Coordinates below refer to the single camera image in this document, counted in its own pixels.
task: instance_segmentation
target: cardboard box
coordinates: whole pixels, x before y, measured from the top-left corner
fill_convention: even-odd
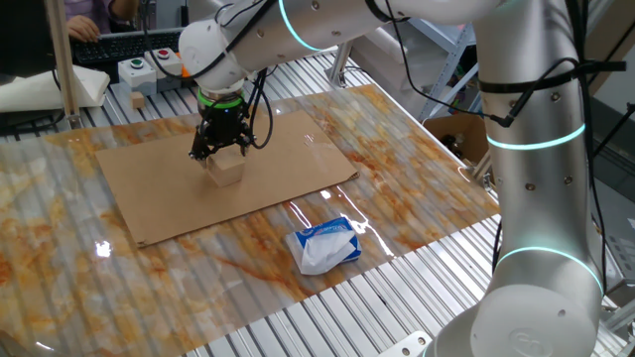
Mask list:
[[[475,165],[485,156],[489,146],[485,134],[485,123],[483,119],[476,115],[457,114],[443,118],[431,118],[424,121],[426,128],[439,140],[445,135],[456,135],[462,133],[465,137],[460,150],[463,152],[462,159],[468,159]]]

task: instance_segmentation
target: plastic bag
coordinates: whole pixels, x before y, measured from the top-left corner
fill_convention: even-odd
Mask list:
[[[288,234],[285,240],[304,275],[324,274],[361,255],[359,240],[346,218]]]

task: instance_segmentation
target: cardboard sheet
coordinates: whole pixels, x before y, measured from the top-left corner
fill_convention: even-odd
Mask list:
[[[256,119],[266,137],[268,121]],[[188,157],[192,134],[96,154],[133,239],[143,247],[357,176],[304,111],[274,118],[263,150],[250,149],[240,182],[217,187]]]

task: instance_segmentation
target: teal light ring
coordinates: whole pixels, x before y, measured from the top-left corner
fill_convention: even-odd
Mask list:
[[[520,253],[520,252],[527,252],[527,251],[542,251],[542,252],[555,253],[555,254],[561,255],[561,256],[563,256],[565,258],[569,258],[569,259],[573,260],[574,262],[582,265],[582,267],[585,268],[591,274],[591,276],[595,279],[595,281],[597,282],[597,286],[599,287],[600,294],[602,296],[604,296],[604,288],[602,287],[602,283],[600,282],[600,280],[597,277],[597,275],[593,272],[593,270],[588,267],[587,264],[583,263],[580,259],[578,259],[578,258],[576,258],[576,257],[574,257],[574,256],[572,256],[570,254],[567,254],[567,253],[564,253],[564,252],[561,252],[561,251],[557,251],[555,249],[544,248],[544,247],[526,247],[526,248],[516,249],[514,251],[511,251],[511,252],[505,254],[505,256],[498,261],[497,265],[500,264],[503,260],[505,260],[505,258],[511,256],[512,254],[516,254],[516,253]]]
[[[307,49],[311,50],[311,51],[321,51],[320,49],[316,49],[315,47],[307,44],[306,42],[304,42],[300,36],[298,35],[298,33],[296,33],[296,30],[294,30],[294,28],[291,26],[291,23],[289,22],[289,18],[287,17],[287,11],[285,10],[285,4],[284,4],[284,0],[278,0],[278,4],[280,5],[280,13],[282,14],[282,19],[285,20],[285,24],[287,25],[287,29],[289,29],[289,32],[291,33],[291,35],[293,35],[293,37],[296,38],[296,41],[298,41],[300,43],[300,45],[306,47]]]
[[[548,141],[548,142],[545,142],[545,143],[538,143],[538,144],[505,144],[505,143],[497,142],[494,139],[490,138],[489,136],[487,136],[487,141],[491,145],[493,145],[495,147],[499,147],[501,149],[523,150],[523,151],[540,150],[540,149],[552,148],[554,146],[558,146],[560,144],[564,144],[566,142],[569,142],[569,141],[577,138],[580,134],[582,134],[584,132],[585,127],[586,127],[586,125],[582,124],[582,126],[579,127],[579,129],[577,129],[574,132],[568,134],[567,136],[561,137],[561,138],[556,139],[556,140]]]

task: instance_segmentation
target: black cable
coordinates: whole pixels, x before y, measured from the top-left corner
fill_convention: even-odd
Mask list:
[[[406,50],[404,50],[404,41],[402,40],[401,33],[399,32],[399,28],[397,27],[398,20],[395,19],[395,16],[393,14],[393,10],[390,7],[390,3],[388,2],[388,0],[385,0],[385,1],[386,1],[386,8],[388,8],[388,14],[390,15],[391,22],[393,23],[393,27],[395,29],[395,35],[397,35],[397,41],[399,41],[399,46],[401,48],[401,55],[404,58],[404,67],[406,68],[406,75],[408,76],[408,81],[410,82],[410,86],[413,88],[413,90],[416,91],[419,95],[427,98],[428,100],[432,100],[434,103],[441,104],[443,106],[446,106],[446,107],[448,107],[450,109],[453,109],[453,110],[456,110],[458,112],[465,113],[465,114],[478,115],[478,116],[485,116],[485,117],[489,117],[491,119],[494,119],[494,118],[492,118],[491,115],[488,115],[488,114],[472,112],[472,111],[469,111],[469,110],[465,110],[465,109],[461,109],[461,108],[455,107],[455,106],[453,106],[451,104],[447,104],[447,103],[445,103],[445,102],[443,102],[441,100],[438,100],[438,99],[436,99],[436,98],[424,93],[423,91],[421,91],[420,89],[417,88],[417,86],[413,82],[412,76],[410,75],[410,66],[408,65],[408,59],[406,58]]]
[[[235,18],[237,18],[238,16],[240,16],[241,14],[243,14],[246,11],[249,11],[251,9],[253,9],[255,6],[258,6],[258,4],[260,4],[261,2],[263,2],[264,0],[258,0],[257,2],[247,6],[246,8],[238,11],[237,13],[234,14],[234,16],[231,17],[231,19],[229,19],[229,21],[227,21],[224,25],[220,25],[220,27],[227,27],[229,26],[229,24],[231,24],[232,21],[234,21]]]
[[[58,80],[58,74],[54,69],[51,69],[51,73],[53,74],[53,80],[56,82],[56,86],[59,91],[62,91],[62,86],[60,85],[60,81]]]
[[[619,48],[622,47],[626,39],[628,39],[628,37],[633,32],[633,29],[635,29],[635,21],[633,21],[633,23],[631,24],[631,27],[629,27],[628,30],[626,30],[626,33],[624,34],[624,36],[622,36],[622,38],[619,40],[617,45],[615,45],[613,50],[611,50],[611,52],[608,54],[608,56],[606,57],[604,61],[610,61],[613,58],[613,56],[615,56]],[[593,82],[598,76],[599,76],[599,73],[594,74],[593,77],[588,81],[588,84],[593,84]]]
[[[262,92],[262,98],[265,100],[265,105],[267,105],[267,111],[269,112],[269,132],[267,132],[267,137],[265,138],[264,143],[262,143],[261,145],[256,144],[256,142],[254,141],[254,148],[258,150],[264,149],[267,144],[269,144],[271,135],[274,133],[274,114],[271,110],[271,105],[269,104],[269,98],[267,98],[267,94],[265,94],[264,90]]]
[[[626,111],[626,114],[624,114],[624,116],[617,122],[617,124],[615,124],[613,129],[611,129],[611,131],[608,133],[608,135],[606,135],[604,140],[602,140],[602,142],[599,143],[597,148],[595,148],[595,151],[593,151],[594,158],[602,151],[602,149],[604,149],[606,144],[608,144],[608,142],[610,142],[611,139],[613,139],[615,134],[617,134],[619,129],[622,127],[622,125],[624,125],[624,123],[628,121],[628,119],[631,117],[631,115],[633,115],[633,113],[635,113],[635,104],[628,103],[628,109]]]
[[[567,10],[571,19],[571,25],[573,28],[573,41],[575,43],[575,50],[581,65],[586,64],[584,57],[584,46],[586,41],[586,23],[588,22],[588,1],[582,1],[582,10],[580,15],[578,0],[567,0]],[[595,202],[595,209],[597,210],[597,219],[599,221],[599,228],[601,232],[601,266],[602,266],[602,285],[603,290],[606,293],[606,230],[604,227],[604,218],[602,217],[602,211],[599,206],[599,199],[597,198],[597,188],[595,187],[595,174],[593,166],[593,122],[591,118],[590,107],[590,93],[588,89],[588,79],[586,75],[581,75],[579,78],[580,88],[582,92],[582,110],[584,116],[584,125],[586,126],[584,131],[584,146],[586,149],[586,160],[588,167],[588,180],[593,195],[593,201]]]
[[[515,120],[518,114],[520,113],[520,111],[523,110],[523,108],[525,107],[529,99],[532,97],[532,95],[534,94],[534,92],[536,91],[536,88],[538,88],[540,83],[543,80],[545,80],[549,74],[551,74],[554,70],[556,70],[556,68],[558,68],[559,65],[561,65],[562,63],[566,61],[573,63],[573,66],[578,65],[578,61],[573,58],[563,58],[556,61],[556,63],[554,63],[551,67],[549,67],[549,69],[547,69],[545,73],[543,73],[543,75],[541,75],[540,78],[538,78],[538,80],[536,80],[534,84],[532,84],[532,86],[529,89],[527,89],[520,96],[520,98],[518,98],[518,100],[516,101],[516,104],[514,104],[514,107],[509,111],[509,114],[507,114],[507,117],[505,118],[505,120],[512,120],[512,121]]]
[[[267,138],[265,138],[265,141],[260,145],[257,144],[255,140],[252,143],[254,148],[258,150],[264,149],[265,146],[267,146],[274,130],[274,116],[271,110],[271,105],[269,103],[269,98],[267,98],[267,95],[265,94],[265,90],[264,90],[266,79],[267,79],[267,68],[264,68],[258,72],[258,76],[256,77],[256,80],[254,81],[254,90],[251,92],[251,96],[249,98],[249,104],[251,104],[251,101],[254,100],[251,115],[250,115],[250,121],[249,121],[249,127],[251,128],[252,133],[254,129],[254,121],[256,119],[256,113],[258,112],[258,104],[260,103],[261,97],[265,101],[265,105],[267,106],[267,111],[269,114],[269,131],[267,133]]]
[[[494,238],[494,252],[492,254],[492,275],[494,275],[494,271],[496,270],[496,265],[498,264],[498,257],[500,256],[500,248],[498,247],[500,242],[501,232],[503,230],[503,218],[498,221],[498,229],[496,229],[496,238]]]
[[[278,65],[277,64],[276,64],[276,66],[273,69],[271,69],[271,71],[267,74],[267,76],[270,76],[271,74],[273,74],[276,71],[276,69],[278,69]]]
[[[265,16],[267,11],[269,11],[269,9],[277,2],[277,0],[261,0],[261,1],[265,1],[265,3],[258,9],[256,14],[254,14],[254,16],[249,20],[249,22],[247,22],[245,27],[242,30],[240,30],[238,35],[236,35],[236,37],[229,43],[229,45],[227,45],[224,53],[219,54],[215,60],[213,60],[201,71],[194,73],[188,77],[183,77],[182,75],[171,74],[157,60],[157,57],[155,56],[155,52],[152,49],[150,36],[148,35],[149,0],[142,0],[142,1],[145,1],[145,2],[142,2],[143,6],[141,7],[142,9],[141,17],[142,17],[142,25],[143,25],[142,27],[143,27],[144,38],[146,40],[146,47],[148,48],[148,51],[150,52],[150,57],[152,57],[152,60],[155,62],[155,65],[163,74],[165,74],[166,76],[170,78],[176,78],[180,80],[194,80],[196,78],[201,77],[202,75],[205,75],[207,72],[209,72],[214,67],[216,67],[225,58],[225,53],[232,51],[240,43],[240,41],[242,41],[242,39],[247,35],[247,33],[254,27],[254,25],[258,21],[260,21],[263,18],[263,16]]]
[[[220,12],[225,10],[226,8],[232,6],[234,3],[228,3],[225,4],[223,6],[221,6],[218,10],[216,10],[216,13],[214,14],[214,21],[216,22],[216,24],[218,24],[218,15],[220,15]]]

